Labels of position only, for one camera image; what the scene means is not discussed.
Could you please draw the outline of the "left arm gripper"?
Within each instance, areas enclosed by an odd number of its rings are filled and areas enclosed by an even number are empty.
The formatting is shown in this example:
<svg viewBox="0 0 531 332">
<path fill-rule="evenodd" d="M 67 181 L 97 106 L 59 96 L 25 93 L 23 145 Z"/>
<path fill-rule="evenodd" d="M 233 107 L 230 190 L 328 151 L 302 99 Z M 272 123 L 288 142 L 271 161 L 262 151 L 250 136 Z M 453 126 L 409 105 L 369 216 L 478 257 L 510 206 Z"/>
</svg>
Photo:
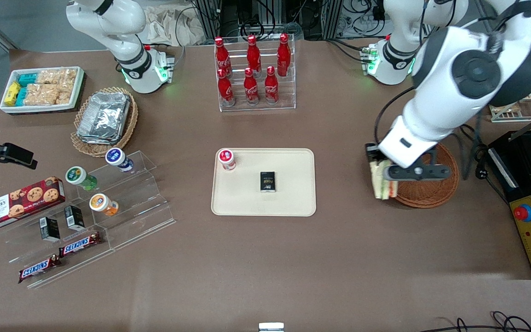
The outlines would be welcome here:
<svg viewBox="0 0 531 332">
<path fill-rule="evenodd" d="M 409 168 L 435 145 L 437 145 L 436 141 L 427 141 L 414 135 L 406 127 L 404 117 L 398 116 L 386 137 L 379 144 L 379 149 L 375 143 L 366 143 L 366 157 L 368 162 L 379 162 L 382 152 L 398 166 Z"/>
</svg>

